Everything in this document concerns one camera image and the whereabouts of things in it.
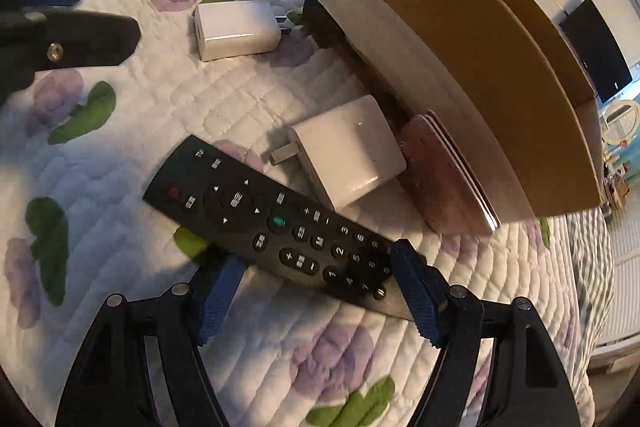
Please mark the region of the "white charger block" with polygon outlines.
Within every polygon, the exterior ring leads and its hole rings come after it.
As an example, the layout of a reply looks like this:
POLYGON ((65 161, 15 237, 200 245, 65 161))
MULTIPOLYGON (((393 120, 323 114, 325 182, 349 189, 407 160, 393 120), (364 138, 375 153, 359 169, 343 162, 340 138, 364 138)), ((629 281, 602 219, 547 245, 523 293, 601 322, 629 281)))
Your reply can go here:
POLYGON ((273 51, 293 26, 260 1, 200 3, 193 13, 203 62, 273 51))

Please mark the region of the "black TV remote control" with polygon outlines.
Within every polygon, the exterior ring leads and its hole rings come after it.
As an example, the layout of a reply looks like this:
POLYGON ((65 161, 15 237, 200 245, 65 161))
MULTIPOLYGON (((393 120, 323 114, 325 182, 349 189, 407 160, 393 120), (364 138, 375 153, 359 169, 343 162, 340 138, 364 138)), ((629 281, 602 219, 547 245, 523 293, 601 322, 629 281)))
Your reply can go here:
POLYGON ((165 159, 143 199, 200 239, 277 277, 388 317, 411 317, 388 239, 194 135, 165 159))

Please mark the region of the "red rose compact case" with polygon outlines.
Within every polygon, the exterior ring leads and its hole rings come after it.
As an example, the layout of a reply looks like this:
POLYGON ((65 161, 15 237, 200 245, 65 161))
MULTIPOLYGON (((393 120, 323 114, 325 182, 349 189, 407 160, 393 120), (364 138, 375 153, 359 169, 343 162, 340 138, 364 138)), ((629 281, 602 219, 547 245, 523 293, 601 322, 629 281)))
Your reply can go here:
POLYGON ((407 168, 399 181, 438 234, 489 236, 499 220, 447 129, 433 112, 414 116, 397 142, 407 168))

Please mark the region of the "white Huawei charger plug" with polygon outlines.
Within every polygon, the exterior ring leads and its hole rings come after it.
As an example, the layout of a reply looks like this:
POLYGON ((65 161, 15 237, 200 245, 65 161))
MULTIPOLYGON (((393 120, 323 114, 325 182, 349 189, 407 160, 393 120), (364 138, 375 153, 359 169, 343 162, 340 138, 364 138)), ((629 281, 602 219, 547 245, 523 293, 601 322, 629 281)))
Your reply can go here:
POLYGON ((404 155, 378 102, 368 94, 288 128, 273 165, 297 158, 320 202, 341 210, 396 178, 404 155))

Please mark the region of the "oval white vanity mirror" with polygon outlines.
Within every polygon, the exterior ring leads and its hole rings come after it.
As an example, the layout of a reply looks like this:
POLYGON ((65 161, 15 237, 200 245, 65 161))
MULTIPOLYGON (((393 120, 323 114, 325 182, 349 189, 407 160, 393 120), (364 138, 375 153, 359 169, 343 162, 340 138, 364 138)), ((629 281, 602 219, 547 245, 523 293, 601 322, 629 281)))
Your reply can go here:
POLYGON ((640 108, 636 101, 613 101, 603 114, 602 138, 608 145, 629 144, 634 141, 639 124, 640 108))

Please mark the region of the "brown cardboard box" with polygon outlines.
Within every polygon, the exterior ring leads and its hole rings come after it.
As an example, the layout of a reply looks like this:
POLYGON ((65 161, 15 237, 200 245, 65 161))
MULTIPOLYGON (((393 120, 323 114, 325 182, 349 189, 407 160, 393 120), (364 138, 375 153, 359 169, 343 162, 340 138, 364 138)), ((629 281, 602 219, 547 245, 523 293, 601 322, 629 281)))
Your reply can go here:
POLYGON ((434 113, 502 223, 601 202, 594 91, 534 0, 305 0, 393 115, 434 113))

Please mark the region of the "black wall television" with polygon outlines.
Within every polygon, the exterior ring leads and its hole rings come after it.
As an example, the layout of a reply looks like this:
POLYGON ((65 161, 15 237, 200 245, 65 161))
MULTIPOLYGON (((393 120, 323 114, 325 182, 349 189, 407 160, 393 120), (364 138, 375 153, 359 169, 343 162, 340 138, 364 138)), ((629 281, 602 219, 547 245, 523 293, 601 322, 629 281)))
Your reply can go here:
POLYGON ((632 81, 630 69, 611 29, 592 0, 584 0, 560 23, 602 103, 632 81))

